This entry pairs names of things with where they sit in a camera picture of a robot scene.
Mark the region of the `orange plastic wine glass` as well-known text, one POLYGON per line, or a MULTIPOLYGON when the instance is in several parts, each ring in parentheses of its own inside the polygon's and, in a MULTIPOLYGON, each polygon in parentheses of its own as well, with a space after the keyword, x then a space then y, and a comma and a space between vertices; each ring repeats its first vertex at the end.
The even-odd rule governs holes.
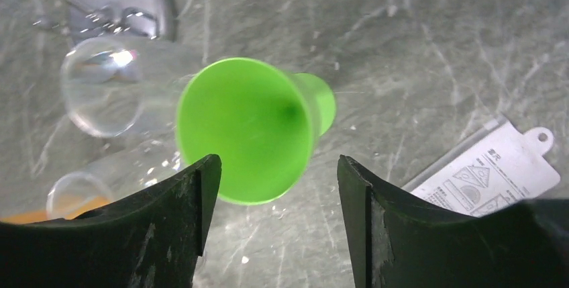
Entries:
POLYGON ((1 218, 1 223, 32 224, 59 218, 71 220, 81 215, 82 213, 103 207, 104 205, 110 203, 110 200, 101 196, 81 198, 79 196, 67 195, 58 201, 54 200, 51 210, 44 208, 14 214, 5 218, 1 218))

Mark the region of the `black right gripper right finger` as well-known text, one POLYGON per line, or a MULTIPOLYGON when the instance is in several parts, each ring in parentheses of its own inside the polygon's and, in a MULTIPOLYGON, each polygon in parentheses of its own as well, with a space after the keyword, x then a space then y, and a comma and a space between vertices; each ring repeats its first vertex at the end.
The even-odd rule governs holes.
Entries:
POLYGON ((567 287, 568 200, 474 218, 424 201, 349 156, 337 167, 357 287, 567 287))

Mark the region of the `green plastic wine glass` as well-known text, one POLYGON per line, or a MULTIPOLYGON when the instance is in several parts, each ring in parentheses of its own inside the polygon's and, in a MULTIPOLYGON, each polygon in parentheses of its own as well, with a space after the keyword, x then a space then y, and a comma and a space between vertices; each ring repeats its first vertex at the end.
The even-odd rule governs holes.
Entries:
POLYGON ((180 95, 176 145, 186 163, 221 159, 218 197, 260 205, 282 197, 306 171, 336 115, 331 87, 253 58, 226 58, 194 75, 180 95))

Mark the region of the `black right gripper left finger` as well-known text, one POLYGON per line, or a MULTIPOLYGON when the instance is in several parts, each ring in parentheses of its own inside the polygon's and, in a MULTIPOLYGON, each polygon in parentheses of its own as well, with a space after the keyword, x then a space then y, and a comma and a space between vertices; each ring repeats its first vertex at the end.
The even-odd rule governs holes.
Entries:
POLYGON ((209 154, 66 220, 1 224, 2 287, 191 287, 221 178, 209 154))

